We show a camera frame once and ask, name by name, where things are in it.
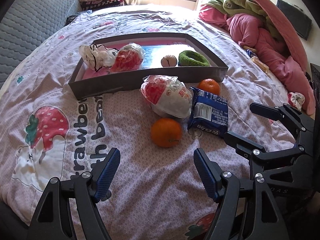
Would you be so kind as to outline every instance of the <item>round brown object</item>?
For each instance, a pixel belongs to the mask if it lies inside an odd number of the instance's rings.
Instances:
[[[175,67],[178,64],[178,60],[173,55],[167,55],[161,59],[161,65],[163,67]]]

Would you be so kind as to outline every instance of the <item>mandarin orange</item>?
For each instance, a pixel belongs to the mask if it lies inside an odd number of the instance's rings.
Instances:
[[[169,148],[177,145],[181,140],[182,128],[173,119],[161,118],[152,125],[150,135],[156,145]]]
[[[211,78],[202,80],[199,83],[198,88],[203,90],[203,91],[213,93],[213,94],[215,94],[217,96],[220,95],[220,86],[219,86],[219,84],[215,80],[213,80]]]

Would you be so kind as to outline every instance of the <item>pink headboard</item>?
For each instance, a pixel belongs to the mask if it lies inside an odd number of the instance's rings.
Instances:
[[[282,11],[270,0],[255,0],[270,17],[274,26],[284,38],[292,58],[300,65],[303,72],[308,67],[308,57],[302,42],[291,22]]]

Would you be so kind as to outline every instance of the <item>gray quilted mattress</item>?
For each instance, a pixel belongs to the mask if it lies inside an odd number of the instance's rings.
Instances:
[[[22,60],[79,11],[79,0],[15,0],[0,22],[0,88]]]

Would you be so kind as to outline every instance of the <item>bedsheet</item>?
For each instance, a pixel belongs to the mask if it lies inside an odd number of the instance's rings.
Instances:
[[[139,90],[76,100],[68,80],[80,59],[81,44],[149,31],[187,32],[228,65],[221,96],[228,100],[229,130],[267,151],[293,146],[293,137],[281,123],[249,110],[252,102],[281,105],[287,102],[287,91],[222,29],[165,7],[80,15],[26,58],[0,92],[0,198],[25,223],[30,223],[49,178],[66,180],[90,171],[112,147],[120,150],[121,163],[108,197],[97,206],[113,240],[192,239],[209,229],[216,205],[193,164],[197,147],[223,170],[248,176],[245,159],[217,136],[188,132],[187,120],[180,121],[183,136],[178,146],[155,146],[149,130],[159,117]],[[84,239],[75,201],[70,204],[77,237]]]

